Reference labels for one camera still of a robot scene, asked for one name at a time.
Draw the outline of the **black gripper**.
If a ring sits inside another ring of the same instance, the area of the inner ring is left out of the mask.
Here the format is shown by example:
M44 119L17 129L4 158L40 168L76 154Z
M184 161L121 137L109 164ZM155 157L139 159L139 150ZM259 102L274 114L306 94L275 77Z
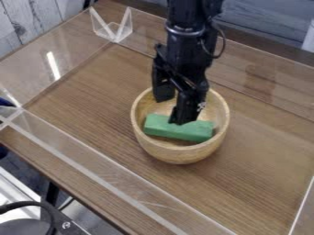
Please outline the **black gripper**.
M216 27L167 27L167 43L155 46L152 91L156 102L176 97L168 122L184 125L197 119L205 103L209 84L205 69L212 65Z

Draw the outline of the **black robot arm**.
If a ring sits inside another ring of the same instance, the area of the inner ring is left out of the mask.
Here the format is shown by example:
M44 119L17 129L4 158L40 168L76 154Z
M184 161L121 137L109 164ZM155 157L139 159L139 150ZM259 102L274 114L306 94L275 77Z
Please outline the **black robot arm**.
M195 121L205 105L209 84L205 69L225 49L216 50L224 33L215 23L223 0L167 0L167 44L155 46L152 91L157 102L176 98L169 123Z

